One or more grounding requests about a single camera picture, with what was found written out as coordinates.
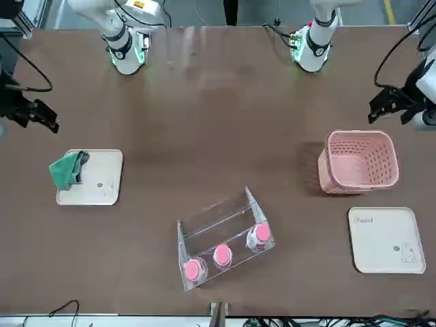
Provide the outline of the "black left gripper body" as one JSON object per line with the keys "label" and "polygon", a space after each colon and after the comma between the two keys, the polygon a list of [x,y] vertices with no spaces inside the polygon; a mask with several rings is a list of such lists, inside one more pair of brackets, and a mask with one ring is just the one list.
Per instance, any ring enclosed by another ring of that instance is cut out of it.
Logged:
{"label": "black left gripper body", "polygon": [[407,110],[424,110],[426,105],[425,96],[417,88],[416,83],[424,73],[425,60],[422,60],[420,64],[408,75],[402,92],[406,95],[406,99],[402,101],[401,109]]}

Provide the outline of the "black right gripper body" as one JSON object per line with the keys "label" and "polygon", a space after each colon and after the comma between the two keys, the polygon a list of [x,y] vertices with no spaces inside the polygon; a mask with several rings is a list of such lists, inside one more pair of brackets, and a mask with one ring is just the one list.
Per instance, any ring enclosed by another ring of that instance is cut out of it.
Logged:
{"label": "black right gripper body", "polygon": [[18,86],[18,83],[11,76],[1,77],[1,117],[13,119],[15,117],[16,104],[20,98],[20,92],[7,87]]}

